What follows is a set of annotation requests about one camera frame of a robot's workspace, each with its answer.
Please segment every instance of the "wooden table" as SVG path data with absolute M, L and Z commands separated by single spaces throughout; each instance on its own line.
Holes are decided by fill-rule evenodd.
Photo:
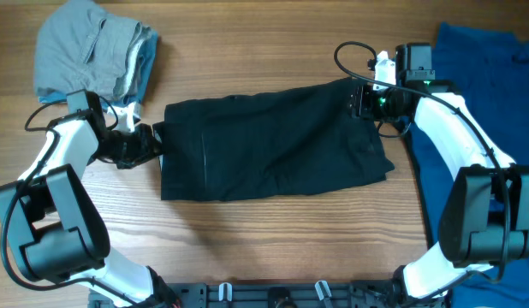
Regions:
M 33 52 L 49 5 L 0 5 L 0 185 L 36 157 L 42 133 L 23 124 L 39 104 L 33 95 Z M 144 120 L 189 98 L 273 92 L 316 85 L 344 74 L 333 50 L 359 40 L 393 52 L 398 44 L 434 42 L 440 21 L 516 31 L 529 39 L 528 3 L 480 1 L 266 1 L 140 3 L 105 7 L 152 25 L 161 40 Z M 343 61 L 366 71 L 366 50 Z M 49 108 L 34 123 L 62 116 Z M 384 139 L 395 164 L 388 180 L 314 197 L 230 203 L 163 202 L 158 163 L 119 171 L 89 166 L 83 183 L 106 222 L 112 245 L 166 281 L 349 281 L 383 279 L 426 250 L 413 171 L 398 139 Z M 0 307 L 86 306 L 87 290 L 36 293 L 16 286 L 0 261 Z

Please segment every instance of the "black cloth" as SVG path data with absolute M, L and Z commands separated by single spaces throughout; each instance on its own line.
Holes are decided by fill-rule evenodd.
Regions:
M 385 180 L 394 165 L 371 121 L 350 116 L 347 78 L 254 96 L 170 104 L 162 200 L 326 193 Z

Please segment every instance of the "gray cloth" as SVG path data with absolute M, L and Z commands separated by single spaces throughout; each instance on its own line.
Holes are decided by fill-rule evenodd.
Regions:
M 80 89 L 109 100 L 126 95 L 125 86 L 116 85 L 130 75 L 128 51 L 140 36 L 147 35 L 145 29 L 140 22 L 108 13 L 93 1 L 68 1 L 39 30 L 34 59 L 36 95 Z

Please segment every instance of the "black cable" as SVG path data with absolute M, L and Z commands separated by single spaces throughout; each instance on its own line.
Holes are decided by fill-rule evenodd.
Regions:
M 387 86 L 387 87 L 392 88 L 392 89 L 397 89 L 397 90 L 402 90 L 402 91 L 405 91 L 405 92 L 410 92 L 412 94 L 416 94 L 416 95 L 419 95 L 419 96 L 424 97 L 424 98 L 429 98 L 429 99 L 434 100 L 437 103 L 440 103 L 441 105 L 445 106 L 449 110 L 453 111 L 453 113 L 458 115 L 470 127 L 472 132 L 475 134 L 476 138 L 478 138 L 479 143 L 484 147 L 485 153 L 487 154 L 487 157 L 489 157 L 489 159 L 491 160 L 491 162 L 495 166 L 495 171 L 498 174 L 498 179 L 499 179 L 500 183 L 502 183 L 501 194 L 502 194 L 502 199 L 504 201 L 504 233 L 503 233 L 503 237 L 502 237 L 502 255 L 501 255 L 500 263 L 498 265 L 498 275 L 496 276 L 496 278 L 491 278 L 488 275 L 486 275 L 485 273 L 482 273 L 480 271 L 475 271 L 475 270 L 468 271 L 467 273 L 471 273 L 471 275 L 464 275 L 464 277 L 465 277 L 465 280 L 466 280 L 469 277 L 471 277 L 472 275 L 481 275 L 487 281 L 489 281 L 491 283 L 498 283 L 502 279 L 502 277 L 504 275 L 504 270 L 506 268 L 506 263 L 508 262 L 508 240 L 509 240 L 509 231 L 510 231 L 510 225 L 511 225 L 511 217 L 510 217 L 511 209 L 510 209 L 510 201 L 509 201 L 509 198 L 508 198 L 508 186 L 507 186 L 506 181 L 504 179 L 504 173 L 502 172 L 502 168 L 501 168 L 500 164 L 498 163 L 498 161 L 495 158 L 495 155 L 493 153 L 493 149 L 489 147 L 489 145 L 487 144 L 487 142 L 485 141 L 484 137 L 481 135 L 479 130 L 461 112 L 461 110 L 459 108 L 453 107 L 451 104 L 447 103 L 446 101 L 442 100 L 441 98 L 438 98 L 438 97 L 436 97 L 434 95 L 431 95 L 429 93 L 425 93 L 425 92 L 417 91 L 417 90 L 414 90 L 414 89 L 406 88 L 404 86 L 396 86 L 396 85 L 391 85 L 391 84 L 386 83 L 386 82 L 373 80 L 373 79 L 364 77 L 364 76 L 362 76 L 360 74 L 356 74 L 356 73 L 350 71 L 349 69 L 345 68 L 341 64 L 341 62 L 339 62 L 338 53 L 339 53 L 339 50 L 342 47 L 346 46 L 346 45 L 361 46 L 361 47 L 364 47 L 364 48 L 368 49 L 374 56 L 376 56 L 376 54 L 377 54 L 375 52 L 375 50 L 371 46 L 369 46 L 367 44 L 360 43 L 360 42 L 344 42 L 344 43 L 340 44 L 335 49 L 335 53 L 333 55 L 333 58 L 335 60 L 336 65 L 344 73 L 346 73 L 346 74 L 348 74 L 348 75 L 350 75 L 350 76 L 352 76 L 352 77 L 354 77 L 356 79 L 360 79 L 360 80 L 364 80 L 364 81 L 367 81 L 367 82 L 371 82 L 373 84 L 380 85 L 380 86 Z M 452 283 L 449 284 L 446 288 L 449 289 L 451 287 L 454 287 Z
M 118 114 L 116 113 L 116 110 L 114 110 L 114 107 L 112 107 L 112 104 L 110 104 L 109 100 L 102 97 L 102 96 L 99 96 L 99 98 L 103 99 L 103 101 L 109 105 L 109 107 L 112 109 L 112 113 L 114 114 L 114 117 L 115 117 L 115 121 L 114 123 L 112 123 L 112 125 L 110 125 L 109 127 L 107 127 L 108 130 L 113 130 L 117 125 L 118 125 Z
M 383 121 L 380 121 L 378 123 L 378 126 L 377 126 L 377 131 L 378 131 L 378 135 L 383 137 L 383 138 L 400 138 L 400 137 L 403 137 L 405 136 L 405 134 L 409 131 L 409 128 L 411 127 L 411 122 L 409 122 L 409 124 L 407 124 L 405 126 L 405 128 L 403 128 L 403 132 L 397 134 L 397 135 L 385 135 L 385 134 L 381 134 L 380 131 L 381 131 L 381 126 L 384 124 Z
M 60 104 L 60 103 L 65 103 L 66 100 L 64 99 L 61 99 L 61 100 L 57 100 L 55 102 L 51 102 L 51 103 L 46 103 L 46 104 L 43 104 L 42 106 L 40 106 L 38 109 L 36 109 L 27 119 L 27 121 L 25 122 L 25 130 L 28 131 L 28 132 L 39 132 L 39 131 L 45 131 L 47 130 L 46 127 L 33 127 L 33 128 L 30 128 L 28 125 L 31 123 L 31 121 L 33 120 L 33 118 L 38 114 L 40 113 L 40 111 L 54 105 L 54 104 Z
M 64 281 L 64 282 L 60 282 L 60 283 L 57 283 L 55 285 L 50 285 L 50 286 L 33 285 L 32 283 L 29 283 L 29 282 L 26 282 L 26 281 L 22 280 L 14 272 L 14 269 L 12 268 L 11 262 L 9 261 L 8 250 L 7 250 L 8 231 L 9 231 L 9 223 L 11 221 L 11 217 L 12 217 L 12 214 L 14 212 L 14 208 L 15 208 L 15 206 L 17 204 L 17 201 L 20 199 L 20 197 L 25 194 L 25 192 L 26 192 L 26 190 L 28 188 L 28 185 L 31 183 L 31 181 L 33 180 L 34 176 L 37 175 L 38 172 L 40 172 L 40 170 L 45 166 L 47 160 L 50 158 L 51 154 L 56 149 L 57 143 L 58 143 L 59 139 L 61 138 L 59 133 L 56 130 L 52 129 L 52 128 L 48 129 L 48 128 L 45 128 L 45 127 L 28 127 L 28 125 L 30 124 L 31 120 L 41 110 L 51 106 L 52 104 L 59 104 L 61 102 L 62 101 L 58 101 L 58 102 L 48 103 L 46 105 L 41 106 L 40 108 L 35 110 L 28 117 L 27 122 L 25 123 L 25 130 L 27 130 L 28 132 L 35 132 L 35 131 L 45 130 L 45 131 L 52 132 L 54 137 L 53 137 L 53 140 L 51 142 L 50 148 L 48 148 L 48 150 L 42 156 L 42 159 L 40 159 L 37 162 L 36 167 L 34 168 L 34 170 L 17 187 L 17 190 L 15 191 L 14 197 L 11 199 L 11 202 L 9 203 L 8 209 L 6 210 L 6 214 L 4 216 L 4 221 L 3 221 L 3 224 L 2 224 L 2 233 L 0 235 L 0 255 L 2 257 L 3 267 L 6 270 L 6 273 L 8 273 L 8 275 L 11 278 L 12 281 L 14 281 L 19 286 L 27 288 L 29 290 L 33 290 L 33 291 L 50 291 L 50 290 L 57 290 L 58 288 L 61 288 L 61 287 L 67 287 L 67 286 L 70 286 L 70 285 L 73 285 L 73 284 L 79 283 L 79 282 L 87 282 L 87 283 L 92 284 L 93 286 L 101 287 L 104 291 L 106 291 L 108 293 L 111 293 L 111 294 L 115 295 L 116 297 L 127 301 L 129 304 L 131 304 L 133 306 L 139 307 L 139 305 L 135 301 L 133 301 L 132 299 L 127 297 L 125 294 L 119 293 L 116 290 L 112 289 L 111 287 L 108 287 L 108 286 L 104 285 L 103 283 L 101 283 L 99 281 L 95 281 L 94 277 L 93 278 L 73 279 L 71 281 Z

